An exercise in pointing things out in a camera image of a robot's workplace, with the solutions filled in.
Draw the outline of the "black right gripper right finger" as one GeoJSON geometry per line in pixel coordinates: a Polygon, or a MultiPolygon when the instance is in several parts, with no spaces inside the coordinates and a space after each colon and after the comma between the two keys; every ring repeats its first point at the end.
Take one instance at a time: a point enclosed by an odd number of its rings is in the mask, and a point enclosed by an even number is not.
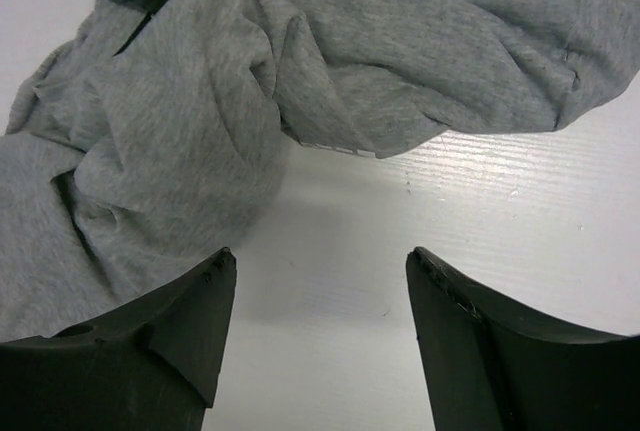
{"type": "Polygon", "coordinates": [[[538,311],[422,247],[406,276],[436,429],[638,429],[638,337],[538,311]]]}

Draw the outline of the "grey t shirt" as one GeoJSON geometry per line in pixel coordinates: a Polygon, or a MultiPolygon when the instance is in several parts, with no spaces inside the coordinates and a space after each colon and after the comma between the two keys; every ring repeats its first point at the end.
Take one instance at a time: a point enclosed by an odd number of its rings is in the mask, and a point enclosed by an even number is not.
{"type": "Polygon", "coordinates": [[[1,139],[1,337],[51,336],[240,239],[288,140],[387,158],[549,132],[639,70],[639,0],[96,0],[1,139]]]}

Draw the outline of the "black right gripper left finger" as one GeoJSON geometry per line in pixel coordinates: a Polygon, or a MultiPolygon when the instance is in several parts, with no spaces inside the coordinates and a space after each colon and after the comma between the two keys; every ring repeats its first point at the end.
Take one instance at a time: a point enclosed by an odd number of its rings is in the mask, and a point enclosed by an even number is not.
{"type": "Polygon", "coordinates": [[[223,248],[99,317],[50,338],[2,344],[2,429],[201,429],[236,282],[236,259],[223,248]]]}

